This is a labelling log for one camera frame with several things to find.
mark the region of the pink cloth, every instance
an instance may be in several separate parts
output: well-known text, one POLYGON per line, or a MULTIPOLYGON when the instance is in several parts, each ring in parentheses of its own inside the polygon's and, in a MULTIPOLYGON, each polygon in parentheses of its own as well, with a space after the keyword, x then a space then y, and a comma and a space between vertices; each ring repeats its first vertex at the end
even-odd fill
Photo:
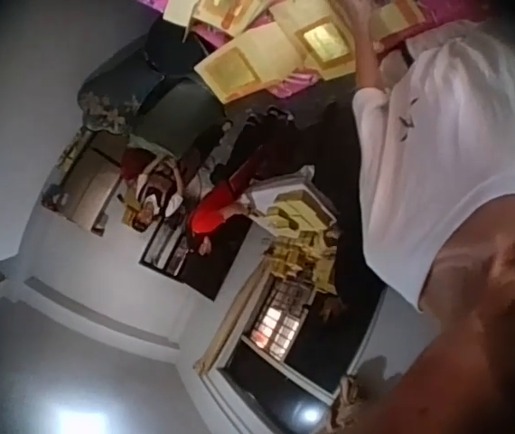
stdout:
MULTIPOLYGON (((159 12, 163 12, 169 0, 137 0, 139 3, 153 7, 159 12)), ((426 30, 435 28, 441 24, 455 20, 471 20, 480 22, 489 16, 489 2, 487 0, 423 0, 417 2, 425 15, 426 21, 422 24, 415 25, 404 32, 390 35, 384 39, 385 55, 392 47, 404 41, 410 36, 422 33, 426 30)), ((264 12, 251 25, 251 27, 259 27, 260 25, 271 23, 273 18, 269 12, 264 12)), ((221 47, 231 40, 231 37, 224 32, 217 30, 210 25, 199 23, 192 28, 200 37, 205 39, 215 47, 221 47)), ((320 80, 320 76, 316 71, 298 70, 293 72, 287 79, 272 86, 267 90, 280 99, 289 98, 297 92, 313 86, 320 80)))

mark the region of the curtain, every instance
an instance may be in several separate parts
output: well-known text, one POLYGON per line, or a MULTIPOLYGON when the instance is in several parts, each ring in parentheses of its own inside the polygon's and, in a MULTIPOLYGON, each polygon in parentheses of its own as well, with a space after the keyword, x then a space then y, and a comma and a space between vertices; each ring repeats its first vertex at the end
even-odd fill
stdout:
POLYGON ((213 336, 210 346, 205 350, 201 359, 193 366, 195 372, 200 376, 206 375, 217 362, 223 347, 228 342, 233 329, 248 306, 249 300, 255 291, 259 290, 259 284, 263 281, 265 276, 270 274, 270 271, 271 264, 269 259, 263 258, 256 269, 251 273, 239 293, 235 296, 227 315, 225 315, 223 321, 221 321, 220 328, 215 336, 213 336))

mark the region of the light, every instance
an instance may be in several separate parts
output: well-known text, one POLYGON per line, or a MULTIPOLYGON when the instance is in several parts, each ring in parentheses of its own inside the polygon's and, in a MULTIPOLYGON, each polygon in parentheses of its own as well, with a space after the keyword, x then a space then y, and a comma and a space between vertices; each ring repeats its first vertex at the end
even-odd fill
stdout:
POLYGON ((108 434, 107 418, 101 413, 59 412, 59 434, 108 434))
POLYGON ((304 422, 315 424, 322 418, 322 412, 318 409, 306 409, 302 411, 302 419, 304 422))

